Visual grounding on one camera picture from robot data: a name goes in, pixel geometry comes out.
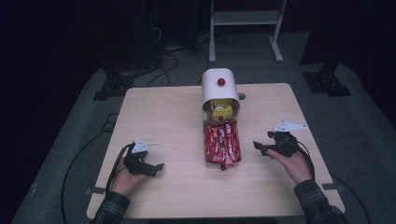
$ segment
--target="gray carpet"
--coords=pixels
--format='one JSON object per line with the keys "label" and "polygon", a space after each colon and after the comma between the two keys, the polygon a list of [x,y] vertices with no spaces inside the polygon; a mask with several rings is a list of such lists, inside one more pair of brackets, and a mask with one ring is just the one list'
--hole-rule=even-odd
{"label": "gray carpet", "polygon": [[[396,132],[360,83],[357,75],[340,65],[336,76],[352,96],[329,97],[311,93],[302,76],[303,71],[318,71],[321,64],[299,65],[308,33],[280,34],[279,47],[285,59],[276,63],[268,43],[269,34],[245,35],[242,41],[217,44],[217,62],[211,67],[226,67],[233,71],[237,84],[289,83],[304,112],[318,148],[329,171],[341,178],[366,206],[372,223],[393,223],[396,219]],[[204,52],[208,45],[200,45]],[[178,65],[168,73],[172,86],[197,85],[206,68],[201,51],[183,49],[173,55]],[[172,57],[163,58],[163,68],[175,64]],[[138,77],[133,87],[146,87],[162,71]],[[102,133],[107,115],[118,113],[122,97],[93,101],[106,80],[103,70],[92,75],[60,131],[46,158],[31,192],[26,196],[13,223],[63,223],[61,193],[64,186],[64,211],[67,223],[88,223],[86,210],[111,133]],[[150,86],[167,86],[161,76]],[[340,192],[349,223],[367,223],[358,200],[350,190]],[[280,224],[304,223],[303,217],[276,217]],[[125,220],[126,223],[146,223],[146,220]]]}

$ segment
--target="black tripod base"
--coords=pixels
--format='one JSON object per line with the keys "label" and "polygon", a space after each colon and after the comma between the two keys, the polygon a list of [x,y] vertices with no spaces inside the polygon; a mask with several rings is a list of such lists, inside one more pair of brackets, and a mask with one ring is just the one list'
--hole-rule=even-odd
{"label": "black tripod base", "polygon": [[134,79],[130,77],[116,76],[107,77],[103,87],[93,96],[93,101],[105,101],[111,96],[125,96],[125,93],[132,88]]}
{"label": "black tripod base", "polygon": [[313,93],[327,93],[329,96],[351,96],[346,86],[341,85],[335,75],[320,72],[303,72],[304,79]]}

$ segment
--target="plaid sleeve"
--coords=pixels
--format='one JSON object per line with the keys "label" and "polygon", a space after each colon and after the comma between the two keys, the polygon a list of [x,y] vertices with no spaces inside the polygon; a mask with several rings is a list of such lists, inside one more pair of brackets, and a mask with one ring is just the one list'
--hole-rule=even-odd
{"label": "plaid sleeve", "polygon": [[102,201],[91,224],[121,223],[122,217],[130,202],[131,201],[122,194],[110,191]]}
{"label": "plaid sleeve", "polygon": [[345,215],[323,194],[315,180],[306,180],[294,188],[300,205],[303,208],[306,223],[347,223]]}

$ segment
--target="wooden table top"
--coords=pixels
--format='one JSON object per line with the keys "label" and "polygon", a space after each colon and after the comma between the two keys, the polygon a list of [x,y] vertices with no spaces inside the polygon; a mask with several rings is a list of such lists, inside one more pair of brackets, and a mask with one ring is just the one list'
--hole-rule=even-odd
{"label": "wooden table top", "polygon": [[[126,218],[283,217],[302,216],[294,182],[283,166],[263,157],[253,141],[268,138],[282,120],[306,124],[288,84],[237,85],[238,134],[242,160],[225,171],[205,167],[202,89],[200,86],[129,89],[125,95],[96,187],[104,189],[120,150],[142,138],[151,147],[145,162],[165,163],[156,177],[139,184]],[[291,132],[309,150],[316,180],[332,183],[308,129]],[[330,204],[345,207],[335,189],[324,190]],[[94,218],[104,194],[94,193],[87,216]]]}

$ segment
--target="red button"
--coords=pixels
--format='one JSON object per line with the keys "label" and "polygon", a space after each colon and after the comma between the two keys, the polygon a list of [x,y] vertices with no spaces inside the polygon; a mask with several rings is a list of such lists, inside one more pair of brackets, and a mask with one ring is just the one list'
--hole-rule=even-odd
{"label": "red button", "polygon": [[218,85],[219,85],[219,86],[224,86],[224,84],[225,84],[224,78],[219,78],[219,80],[218,80]]}

